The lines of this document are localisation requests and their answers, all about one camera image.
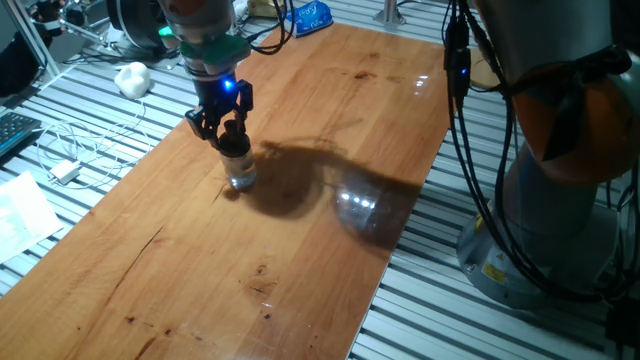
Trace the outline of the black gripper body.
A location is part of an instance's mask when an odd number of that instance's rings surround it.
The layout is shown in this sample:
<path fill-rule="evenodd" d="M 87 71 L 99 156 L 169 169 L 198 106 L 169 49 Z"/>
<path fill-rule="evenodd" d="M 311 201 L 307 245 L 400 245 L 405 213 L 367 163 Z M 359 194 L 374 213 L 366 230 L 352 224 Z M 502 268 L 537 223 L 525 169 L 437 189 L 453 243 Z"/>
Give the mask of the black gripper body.
<path fill-rule="evenodd" d="M 194 87 L 210 120 L 220 124 L 221 119 L 230 113 L 238 96 L 236 74 L 230 72 L 218 79 L 194 78 Z"/>

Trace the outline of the person's hand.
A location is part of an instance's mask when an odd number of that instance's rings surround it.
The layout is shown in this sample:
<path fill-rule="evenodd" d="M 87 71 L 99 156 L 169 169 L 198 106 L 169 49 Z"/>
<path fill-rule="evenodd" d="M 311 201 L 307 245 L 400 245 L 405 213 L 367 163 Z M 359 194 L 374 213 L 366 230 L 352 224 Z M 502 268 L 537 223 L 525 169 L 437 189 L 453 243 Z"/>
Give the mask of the person's hand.
<path fill-rule="evenodd" d="M 28 7 L 36 30 L 42 37 L 57 37 L 63 33 L 59 19 L 64 4 L 61 0 L 40 0 Z"/>

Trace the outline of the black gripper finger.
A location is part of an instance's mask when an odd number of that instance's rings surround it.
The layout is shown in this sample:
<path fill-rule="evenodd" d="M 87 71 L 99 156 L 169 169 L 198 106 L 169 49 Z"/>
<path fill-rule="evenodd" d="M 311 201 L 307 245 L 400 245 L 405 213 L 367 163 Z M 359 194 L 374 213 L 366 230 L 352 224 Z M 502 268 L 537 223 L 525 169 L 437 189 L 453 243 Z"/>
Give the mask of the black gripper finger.
<path fill-rule="evenodd" d="M 219 149 L 218 126 L 215 120 L 210 120 L 203 106 L 198 105 L 185 113 L 185 120 L 193 133 L 201 140 L 210 143 L 211 147 Z"/>
<path fill-rule="evenodd" d="M 234 107 L 235 121 L 238 132 L 245 133 L 248 113 L 254 108 L 253 85 L 245 80 L 239 80 L 237 90 L 239 102 Z"/>

